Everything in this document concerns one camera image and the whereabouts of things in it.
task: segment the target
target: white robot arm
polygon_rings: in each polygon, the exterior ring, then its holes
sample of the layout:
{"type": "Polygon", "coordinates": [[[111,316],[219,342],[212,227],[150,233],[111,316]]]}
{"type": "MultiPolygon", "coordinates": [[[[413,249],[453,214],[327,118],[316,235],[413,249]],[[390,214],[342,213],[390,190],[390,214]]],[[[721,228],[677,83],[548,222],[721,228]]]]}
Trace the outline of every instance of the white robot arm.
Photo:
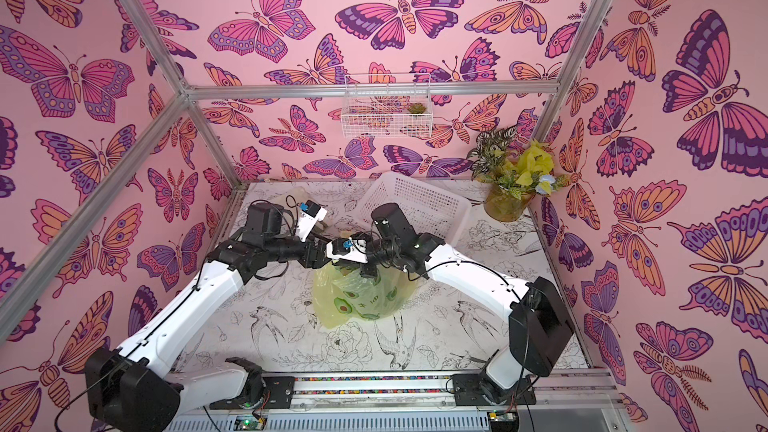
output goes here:
{"type": "Polygon", "coordinates": [[[246,226],[206,257],[202,270],[168,306],[115,350],[94,352],[85,365],[91,415],[123,432],[159,432],[175,415],[216,400],[255,404],[264,395],[262,369],[242,358],[194,374],[171,372],[186,343],[216,309],[268,262],[298,261],[320,268],[330,260],[355,263],[361,274],[376,264],[394,264],[462,291],[509,321],[510,347],[497,352],[481,376],[488,399],[508,399],[525,370],[548,375],[574,325],[552,283],[528,283],[478,264],[431,234],[417,235],[397,204],[372,212],[381,239],[365,233],[351,239],[313,236],[325,209],[302,204],[297,238],[278,238],[282,208],[252,204],[246,226]]]}

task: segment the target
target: plastic bag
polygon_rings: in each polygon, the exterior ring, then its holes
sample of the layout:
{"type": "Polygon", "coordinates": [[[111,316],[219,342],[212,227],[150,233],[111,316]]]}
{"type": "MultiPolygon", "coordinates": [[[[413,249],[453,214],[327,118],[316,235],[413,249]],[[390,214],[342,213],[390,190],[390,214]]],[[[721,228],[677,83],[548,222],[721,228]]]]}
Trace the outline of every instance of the plastic bag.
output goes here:
{"type": "Polygon", "coordinates": [[[379,265],[379,277],[364,278],[360,270],[338,268],[331,262],[315,271],[312,302],[325,328],[336,328],[350,317],[375,321],[398,311],[418,287],[408,274],[379,265]]]}

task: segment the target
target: yellow flower pot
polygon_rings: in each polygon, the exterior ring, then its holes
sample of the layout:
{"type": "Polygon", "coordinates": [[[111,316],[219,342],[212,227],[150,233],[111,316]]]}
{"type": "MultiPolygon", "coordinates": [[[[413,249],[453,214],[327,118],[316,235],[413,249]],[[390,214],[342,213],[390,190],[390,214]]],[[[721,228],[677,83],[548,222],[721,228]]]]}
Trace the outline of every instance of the yellow flower pot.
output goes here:
{"type": "Polygon", "coordinates": [[[523,194],[521,198],[515,198],[507,194],[501,187],[494,184],[485,198],[483,208],[486,213],[499,222],[514,222],[525,212],[528,203],[535,194],[523,194]]]}

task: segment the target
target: green leafy plant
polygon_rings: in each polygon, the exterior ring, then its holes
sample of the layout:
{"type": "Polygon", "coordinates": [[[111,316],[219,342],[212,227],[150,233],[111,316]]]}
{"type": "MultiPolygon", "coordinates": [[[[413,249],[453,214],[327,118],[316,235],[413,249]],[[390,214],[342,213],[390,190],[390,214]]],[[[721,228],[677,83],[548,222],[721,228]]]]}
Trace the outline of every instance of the green leafy plant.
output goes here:
{"type": "Polygon", "coordinates": [[[481,132],[477,146],[467,154],[467,158],[477,157],[472,164],[472,178],[495,184],[517,199],[532,194],[548,196],[567,185],[568,176],[555,176],[552,173],[552,154],[535,140],[519,158],[511,161],[509,144],[515,136],[514,126],[481,132]]]}
{"type": "Polygon", "coordinates": [[[410,112],[414,116],[421,115],[426,111],[427,111],[427,106],[425,106],[420,102],[414,102],[408,106],[408,112],[410,112]]]}

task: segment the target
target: wall-mounted basket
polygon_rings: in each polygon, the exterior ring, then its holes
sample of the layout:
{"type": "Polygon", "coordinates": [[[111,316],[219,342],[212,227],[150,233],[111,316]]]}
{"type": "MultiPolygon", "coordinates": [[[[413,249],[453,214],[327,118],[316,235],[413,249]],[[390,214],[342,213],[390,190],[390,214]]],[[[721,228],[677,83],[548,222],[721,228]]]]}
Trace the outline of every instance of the wall-mounted basket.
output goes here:
{"type": "Polygon", "coordinates": [[[431,78],[428,74],[390,73],[391,76],[426,76],[424,82],[413,82],[412,87],[390,91],[389,83],[360,86],[350,79],[374,74],[349,74],[344,77],[344,102],[341,109],[341,127],[344,137],[351,139],[362,134],[374,137],[432,136],[432,95],[429,93],[431,78]],[[424,113],[413,114],[408,110],[413,104],[422,104],[424,113]]]}

